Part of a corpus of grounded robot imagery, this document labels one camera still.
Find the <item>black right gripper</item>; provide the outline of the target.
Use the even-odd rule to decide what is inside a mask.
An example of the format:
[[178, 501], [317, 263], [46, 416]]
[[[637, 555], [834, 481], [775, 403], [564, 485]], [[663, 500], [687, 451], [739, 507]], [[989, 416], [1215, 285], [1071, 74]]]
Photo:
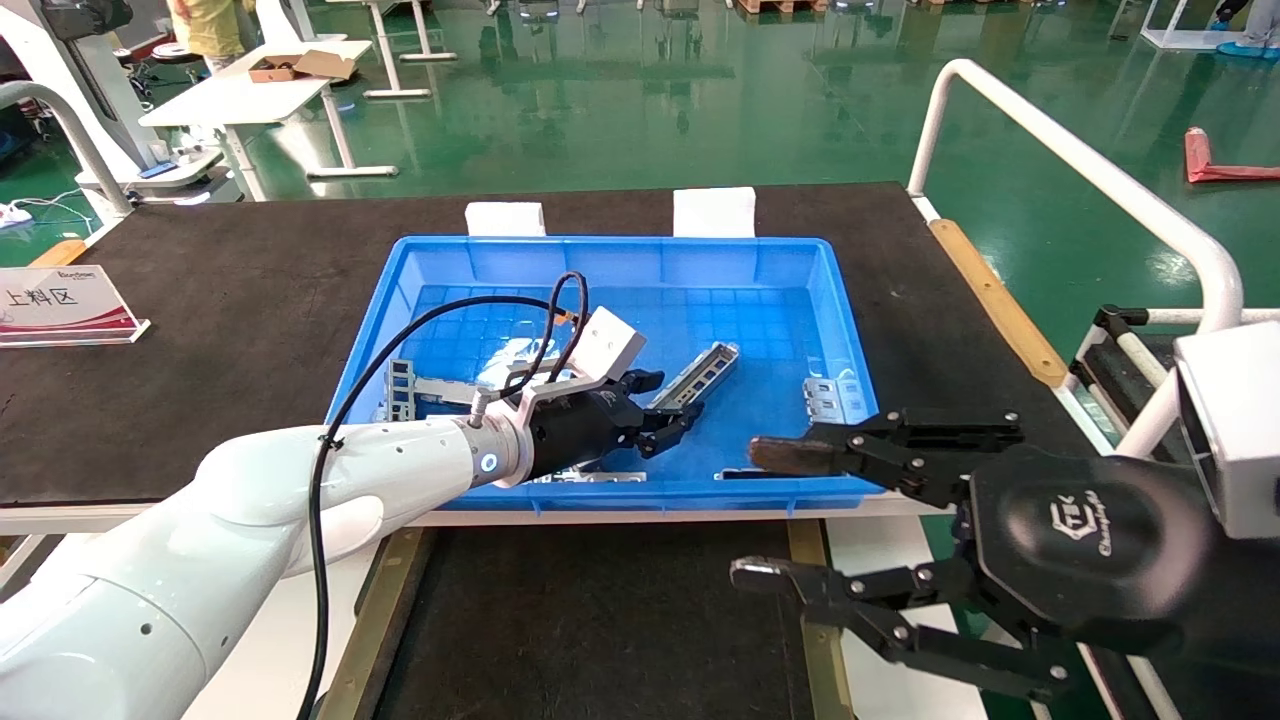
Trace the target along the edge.
[[[856, 477], [934, 509], [968, 498], [960, 553], [974, 571], [950, 559], [846, 575], [746, 556], [730, 580], [794, 601], [805, 621], [850, 633], [888, 664], [1043, 705], [1073, 683], [1060, 653], [915, 625], [905, 611], [970, 600], [1015, 635], [1277, 674], [1275, 539], [1229, 537], [1188, 466], [1001, 454], [1025, 438], [1018, 413], [973, 407], [756, 436], [748, 456], [767, 471]], [[977, 468], [978, 454], [998, 455]]]

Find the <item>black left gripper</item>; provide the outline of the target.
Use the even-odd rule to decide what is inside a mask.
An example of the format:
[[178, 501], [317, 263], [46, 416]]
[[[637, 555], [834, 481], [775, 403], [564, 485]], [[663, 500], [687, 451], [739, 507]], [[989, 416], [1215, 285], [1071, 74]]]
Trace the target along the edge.
[[655, 392], [666, 383], [664, 372], [632, 369], [621, 377], [621, 391], [589, 389], [534, 405], [529, 429], [532, 466], [538, 480], [581, 462], [628, 447], [639, 434], [639, 454], [655, 457], [680, 445], [704, 413], [704, 402], [686, 407], [645, 410], [628, 396]]

